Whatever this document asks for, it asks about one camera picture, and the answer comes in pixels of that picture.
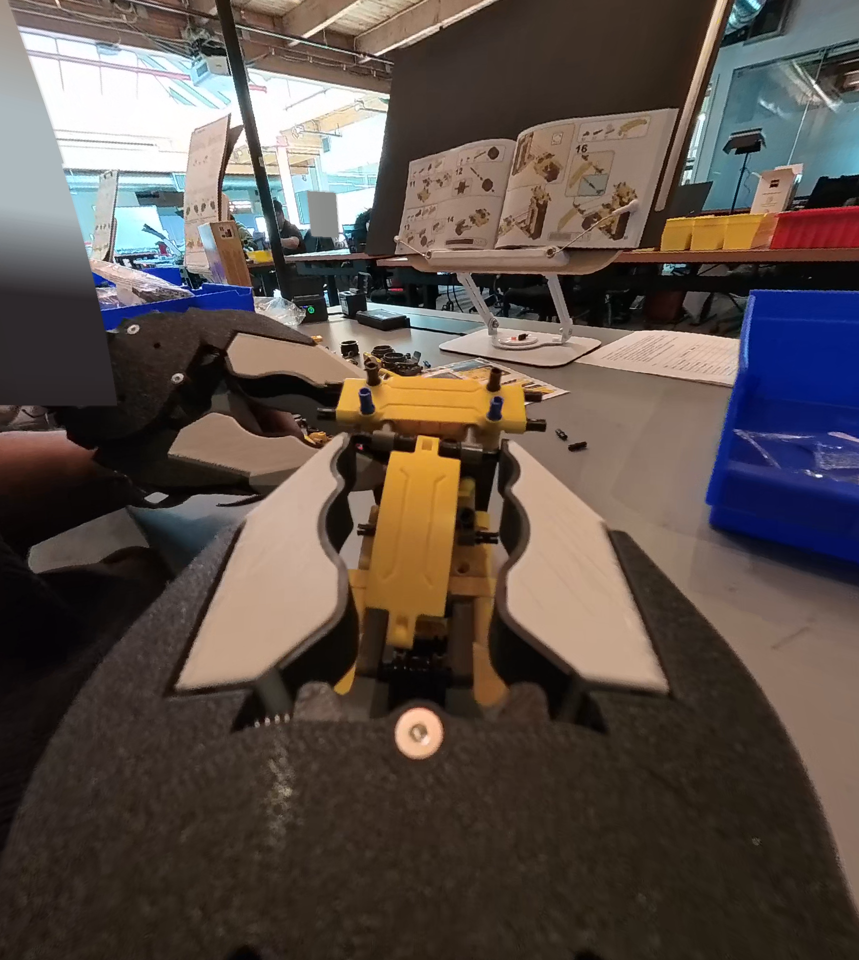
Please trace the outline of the black music stand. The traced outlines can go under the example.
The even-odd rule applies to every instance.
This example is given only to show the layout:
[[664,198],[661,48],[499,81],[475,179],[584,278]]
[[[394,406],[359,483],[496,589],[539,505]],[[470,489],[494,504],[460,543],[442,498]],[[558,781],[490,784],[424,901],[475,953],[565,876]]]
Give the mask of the black music stand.
[[742,163],[737,175],[733,198],[730,206],[730,214],[736,212],[737,201],[748,172],[748,159],[751,155],[758,154],[766,147],[767,141],[763,130],[760,127],[751,127],[733,132],[726,143],[723,151],[726,155],[741,157]]

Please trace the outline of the yellow black toy brick model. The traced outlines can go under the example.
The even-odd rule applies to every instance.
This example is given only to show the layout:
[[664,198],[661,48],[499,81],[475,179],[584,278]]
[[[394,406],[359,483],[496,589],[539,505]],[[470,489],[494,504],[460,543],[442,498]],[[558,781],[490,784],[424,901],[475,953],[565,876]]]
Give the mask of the yellow black toy brick model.
[[[542,420],[527,416],[529,395],[520,386],[503,386],[501,372],[491,368],[487,384],[479,381],[392,376],[381,378],[368,365],[364,380],[347,380],[340,400],[327,415],[351,435],[357,452],[384,468],[375,488],[375,506],[381,501],[394,450],[412,451],[418,436],[437,438],[444,454],[455,456],[461,475],[475,482],[475,508],[489,516],[489,501],[500,460],[501,442],[506,434],[545,430]],[[357,533],[370,520],[360,524]],[[453,639],[419,640],[414,652],[393,652],[377,642],[376,623],[359,617],[359,644],[351,672],[336,691],[347,696],[354,707],[371,718],[392,713],[409,705],[429,704],[450,714],[474,716],[493,709],[507,695],[507,686],[491,663],[489,632],[493,616],[484,629],[482,643],[470,647],[470,614],[467,602],[458,603],[451,625]]]

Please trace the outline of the person's left hand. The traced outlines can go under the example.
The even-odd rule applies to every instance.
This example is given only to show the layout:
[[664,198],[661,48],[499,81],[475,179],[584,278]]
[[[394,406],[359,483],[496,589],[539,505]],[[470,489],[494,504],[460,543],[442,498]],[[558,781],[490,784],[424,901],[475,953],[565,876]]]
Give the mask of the person's left hand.
[[251,418],[255,424],[251,430],[262,436],[294,437],[303,441],[306,437],[299,418],[286,411],[276,410],[262,404],[249,406]]

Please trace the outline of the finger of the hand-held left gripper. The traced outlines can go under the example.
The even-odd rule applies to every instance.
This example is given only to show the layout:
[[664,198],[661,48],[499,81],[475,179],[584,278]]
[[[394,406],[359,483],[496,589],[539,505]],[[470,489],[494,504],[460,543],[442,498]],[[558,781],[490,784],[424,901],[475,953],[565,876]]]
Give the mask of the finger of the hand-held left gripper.
[[209,413],[185,426],[174,439],[171,462],[207,467],[245,481],[267,495],[301,482],[325,489],[325,450],[294,436],[257,435],[229,414]]
[[248,398],[267,402],[282,397],[338,402],[346,380],[364,379],[358,365],[314,341],[237,333],[225,362],[235,389]]

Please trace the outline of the printed paper sheets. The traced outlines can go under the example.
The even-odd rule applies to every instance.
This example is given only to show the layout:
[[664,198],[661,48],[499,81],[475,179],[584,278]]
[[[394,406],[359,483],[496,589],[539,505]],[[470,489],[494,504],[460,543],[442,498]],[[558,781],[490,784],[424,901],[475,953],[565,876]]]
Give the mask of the printed paper sheets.
[[634,331],[578,360],[604,369],[732,388],[739,339],[684,331]]

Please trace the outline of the small white cardboard box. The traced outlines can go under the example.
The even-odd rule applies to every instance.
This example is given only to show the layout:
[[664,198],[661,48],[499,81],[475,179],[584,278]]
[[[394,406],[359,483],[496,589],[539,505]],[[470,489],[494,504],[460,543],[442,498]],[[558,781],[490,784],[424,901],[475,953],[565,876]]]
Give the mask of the small white cardboard box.
[[787,211],[796,197],[803,172],[803,164],[790,164],[760,173],[750,213],[769,215]]

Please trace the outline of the large brown cardboard box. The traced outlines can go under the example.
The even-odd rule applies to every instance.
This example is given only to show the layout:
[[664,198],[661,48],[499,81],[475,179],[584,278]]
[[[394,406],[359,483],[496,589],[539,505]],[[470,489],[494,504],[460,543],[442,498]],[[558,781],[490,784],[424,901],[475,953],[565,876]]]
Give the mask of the large brown cardboard box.
[[223,178],[244,129],[231,124],[232,115],[227,113],[199,126],[193,131],[188,145],[183,184],[183,266],[188,272],[200,276],[209,272],[209,261],[199,228],[230,218]]

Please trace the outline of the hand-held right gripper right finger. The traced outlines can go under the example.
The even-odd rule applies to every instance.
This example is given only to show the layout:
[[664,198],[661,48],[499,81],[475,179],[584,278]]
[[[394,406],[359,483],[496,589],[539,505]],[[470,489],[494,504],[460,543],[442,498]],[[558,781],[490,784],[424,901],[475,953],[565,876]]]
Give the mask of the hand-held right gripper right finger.
[[668,680],[603,518],[519,442],[500,451],[497,622],[595,687],[667,695]]

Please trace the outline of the blue plastic bin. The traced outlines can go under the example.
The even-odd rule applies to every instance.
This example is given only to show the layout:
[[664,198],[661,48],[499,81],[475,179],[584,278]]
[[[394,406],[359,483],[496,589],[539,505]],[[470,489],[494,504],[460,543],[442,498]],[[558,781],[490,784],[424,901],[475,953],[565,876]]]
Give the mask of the blue plastic bin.
[[136,318],[150,313],[183,314],[191,309],[206,311],[240,310],[255,311],[254,295],[250,288],[205,283],[195,290],[184,289],[185,295],[150,303],[134,305],[100,306],[105,330],[116,330],[135,323]]
[[859,292],[751,294],[706,497],[716,529],[859,566],[859,486],[750,462],[738,429],[859,438]]

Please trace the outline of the tan printed product box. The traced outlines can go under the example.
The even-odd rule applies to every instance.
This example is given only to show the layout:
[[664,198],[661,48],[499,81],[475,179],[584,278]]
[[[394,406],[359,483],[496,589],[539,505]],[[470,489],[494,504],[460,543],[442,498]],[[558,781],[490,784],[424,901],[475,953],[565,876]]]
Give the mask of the tan printed product box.
[[204,222],[197,227],[197,233],[210,282],[251,290],[252,278],[236,221]]

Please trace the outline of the open instruction booklet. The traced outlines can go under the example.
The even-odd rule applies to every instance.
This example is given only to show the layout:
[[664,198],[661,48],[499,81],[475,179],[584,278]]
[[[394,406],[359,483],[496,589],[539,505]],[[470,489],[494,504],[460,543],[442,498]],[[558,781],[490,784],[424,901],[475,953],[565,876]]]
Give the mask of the open instruction booklet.
[[532,126],[409,163],[396,253],[633,249],[650,216],[678,111]]

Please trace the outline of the yellow printed leaflet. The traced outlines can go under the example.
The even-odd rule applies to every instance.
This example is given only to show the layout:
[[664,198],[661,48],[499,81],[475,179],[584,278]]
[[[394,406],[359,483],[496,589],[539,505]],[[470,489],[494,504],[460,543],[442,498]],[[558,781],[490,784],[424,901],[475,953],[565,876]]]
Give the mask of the yellow printed leaflet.
[[527,395],[539,398],[539,401],[565,396],[569,391],[558,388],[544,380],[531,377],[509,366],[494,364],[484,358],[469,358],[444,366],[428,368],[422,372],[424,378],[442,378],[478,381],[487,384],[491,369],[500,371],[502,386],[519,386]]

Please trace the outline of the yellow brick panel with axle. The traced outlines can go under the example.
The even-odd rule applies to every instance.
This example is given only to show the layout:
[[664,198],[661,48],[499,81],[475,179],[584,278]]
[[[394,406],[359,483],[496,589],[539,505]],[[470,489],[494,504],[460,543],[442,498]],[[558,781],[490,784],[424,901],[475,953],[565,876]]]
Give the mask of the yellow brick panel with axle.
[[470,647],[483,643],[496,534],[476,508],[475,480],[461,471],[439,438],[416,437],[412,451],[390,454],[379,504],[360,530],[353,600],[361,621],[375,622],[376,641],[393,652],[452,640],[462,602],[469,604]]

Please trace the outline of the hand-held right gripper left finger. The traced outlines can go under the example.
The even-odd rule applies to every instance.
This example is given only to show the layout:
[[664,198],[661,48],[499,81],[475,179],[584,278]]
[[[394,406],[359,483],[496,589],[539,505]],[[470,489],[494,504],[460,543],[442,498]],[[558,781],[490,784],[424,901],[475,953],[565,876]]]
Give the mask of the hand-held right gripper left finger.
[[291,714],[306,683],[334,686],[353,665],[357,616],[340,550],[353,530],[348,435],[333,438],[238,528],[173,685],[180,697],[249,691]]

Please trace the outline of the black floor lamp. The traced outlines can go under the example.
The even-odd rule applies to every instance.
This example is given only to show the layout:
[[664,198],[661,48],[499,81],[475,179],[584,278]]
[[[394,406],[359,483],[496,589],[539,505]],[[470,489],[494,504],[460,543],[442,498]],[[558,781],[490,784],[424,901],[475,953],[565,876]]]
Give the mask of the black floor lamp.
[[279,293],[283,298],[290,301],[292,299],[292,272],[284,254],[279,233],[278,216],[270,191],[267,166],[251,102],[250,81],[237,23],[230,1],[216,1],[215,6],[235,89],[236,102],[253,166],[256,190],[268,227],[268,237]]

